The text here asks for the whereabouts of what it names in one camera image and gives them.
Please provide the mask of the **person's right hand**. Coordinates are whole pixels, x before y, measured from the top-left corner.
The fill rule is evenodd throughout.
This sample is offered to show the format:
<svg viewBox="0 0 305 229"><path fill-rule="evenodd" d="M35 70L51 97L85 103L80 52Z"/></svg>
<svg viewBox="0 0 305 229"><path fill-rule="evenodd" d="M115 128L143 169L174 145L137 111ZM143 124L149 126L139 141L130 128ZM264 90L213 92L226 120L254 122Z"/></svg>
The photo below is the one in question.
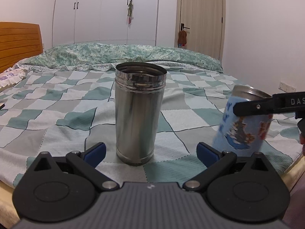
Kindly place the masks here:
<svg viewBox="0 0 305 229"><path fill-rule="evenodd" d="M305 137L302 133L300 134L299 140L302 145L302 153L305 156Z"/></svg>

